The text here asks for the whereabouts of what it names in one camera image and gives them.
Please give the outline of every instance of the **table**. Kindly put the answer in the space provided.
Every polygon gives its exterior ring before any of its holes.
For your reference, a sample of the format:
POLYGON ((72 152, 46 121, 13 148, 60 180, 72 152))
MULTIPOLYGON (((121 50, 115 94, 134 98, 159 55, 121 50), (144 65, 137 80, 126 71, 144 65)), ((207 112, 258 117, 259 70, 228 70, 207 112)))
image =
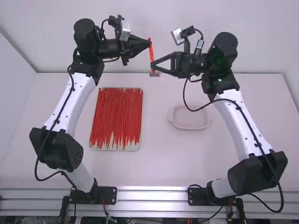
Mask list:
MULTIPOLYGON (((281 74, 236 74, 243 97, 261 133, 275 151, 289 159, 281 178, 286 205, 273 215, 250 196, 244 196, 248 217, 298 218, 299 179, 296 148, 299 114, 281 74)), ((28 134, 41 127, 60 99, 66 73, 38 74, 8 154, 0 170, 0 215, 58 215, 61 198, 70 184, 61 176, 37 183, 33 169, 36 154, 28 134)), ((109 206, 111 215, 123 217, 209 217, 217 207, 190 207, 186 187, 223 177, 238 162, 225 123, 213 106, 207 108, 212 123, 205 130, 180 130, 167 120, 167 112, 182 105, 184 80, 162 74, 104 73, 98 87, 140 87, 144 91, 142 146, 135 152, 94 151, 88 146, 98 89, 90 95, 77 124, 75 139, 84 148, 83 163, 99 185, 117 186, 118 203, 109 206)), ((187 84, 188 102, 208 102, 199 83, 187 84)), ((40 164, 40 176, 51 174, 40 164)), ((260 193, 278 208, 276 189, 260 193)), ((78 205, 78 216, 103 216, 97 205, 78 205)))

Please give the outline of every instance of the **white arm segment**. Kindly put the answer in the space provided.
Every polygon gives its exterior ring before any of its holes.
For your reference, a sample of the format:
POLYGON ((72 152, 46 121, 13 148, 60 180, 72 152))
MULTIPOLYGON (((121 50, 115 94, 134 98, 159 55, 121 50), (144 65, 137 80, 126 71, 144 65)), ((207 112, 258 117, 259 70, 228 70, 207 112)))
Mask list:
MULTIPOLYGON (((60 122, 59 124, 56 124, 54 126, 53 131, 59 132, 61 129, 64 129, 65 133, 68 133, 71 137, 74 137, 79 116, 83 110, 86 100, 88 99, 89 95, 92 93, 96 85, 93 78, 87 77, 86 74, 75 73, 74 75, 72 75, 72 77, 74 79, 75 91, 71 93, 71 96, 60 115, 60 122)), ((45 126, 47 126, 47 130, 50 129, 54 120, 56 119, 67 95, 70 92, 70 89, 71 79, 69 78, 69 82, 58 105, 56 106, 50 118, 44 124, 45 126)), ((78 190, 82 190, 85 193, 90 192, 93 186, 94 179, 88 174, 83 163, 81 163, 79 167, 72 173, 69 173, 66 170, 62 171, 67 174, 70 180, 76 185, 78 190)))
MULTIPOLYGON (((95 83, 93 78, 87 77, 86 74, 75 73, 74 75, 72 75, 72 77, 74 79, 75 91, 71 93, 71 96, 60 115, 60 122, 59 124, 56 124, 54 126, 53 131, 59 132, 61 129, 64 129, 65 133, 69 134, 71 137, 74 137, 79 116, 83 110, 86 100, 95 88, 95 83)), ((44 124, 45 126, 47 126, 47 130, 50 129, 54 120, 56 119, 67 95, 70 92, 70 89, 71 79, 69 78, 69 82, 62 97, 60 98, 58 105, 56 106, 50 118, 44 124)))
MULTIPOLYGON (((265 138, 261 135, 260 131, 256 127, 256 124, 254 123, 245 106, 241 91, 226 90, 223 94, 217 94, 215 96, 215 100, 224 98, 235 101, 241 107, 259 142, 262 144, 265 154, 269 154, 272 146, 265 140, 265 138)), ((249 154, 254 154, 255 156, 262 155, 259 147, 255 146, 256 141, 254 140, 244 117, 242 116, 240 111, 236 109, 236 106, 229 101, 218 101, 215 102, 214 105, 225 120, 228 130, 235 143, 239 161, 249 158, 249 154)), ((212 188, 217 198, 235 195, 229 184, 227 176, 213 181, 212 188)))

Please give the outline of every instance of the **white wall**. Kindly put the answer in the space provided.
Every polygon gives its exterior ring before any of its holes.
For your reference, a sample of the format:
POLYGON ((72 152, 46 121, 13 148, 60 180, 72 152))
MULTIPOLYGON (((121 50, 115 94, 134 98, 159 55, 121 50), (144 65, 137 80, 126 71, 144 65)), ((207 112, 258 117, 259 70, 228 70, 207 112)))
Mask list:
MULTIPOLYGON (((152 37, 156 58, 181 49, 170 36, 177 27, 201 29, 205 50, 217 33, 229 31, 239 40, 234 71, 283 73, 298 108, 298 10, 298 0, 1 0, 0 27, 39 72, 66 70, 75 48, 73 24, 85 17, 100 25, 109 15, 122 14, 133 34, 152 37)), ((105 71, 149 71, 149 54, 127 67, 120 61, 107 64, 105 71)))
POLYGON ((1 33, 0 77, 1 166, 36 78, 36 72, 1 33))

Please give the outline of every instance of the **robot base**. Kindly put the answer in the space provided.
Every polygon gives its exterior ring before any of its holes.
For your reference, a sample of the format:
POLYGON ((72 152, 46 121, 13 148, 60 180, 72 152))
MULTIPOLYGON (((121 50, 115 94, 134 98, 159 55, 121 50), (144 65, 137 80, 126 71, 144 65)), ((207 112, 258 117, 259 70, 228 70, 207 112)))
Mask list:
POLYGON ((72 189, 70 193, 70 204, 106 204, 114 205, 117 201, 116 187, 99 187, 96 180, 92 190, 85 193, 81 190, 72 189))
POLYGON ((234 196, 215 198, 209 188, 189 188, 188 204, 190 206, 235 206, 234 196))

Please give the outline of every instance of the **pile of red sticks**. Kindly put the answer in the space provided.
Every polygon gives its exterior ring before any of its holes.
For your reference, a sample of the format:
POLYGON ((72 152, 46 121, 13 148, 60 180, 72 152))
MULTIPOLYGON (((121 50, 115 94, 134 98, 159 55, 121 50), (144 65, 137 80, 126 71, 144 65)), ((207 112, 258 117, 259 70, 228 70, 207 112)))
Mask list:
POLYGON ((107 149, 137 145, 142 124, 143 91, 133 88, 99 89, 90 145, 107 149))

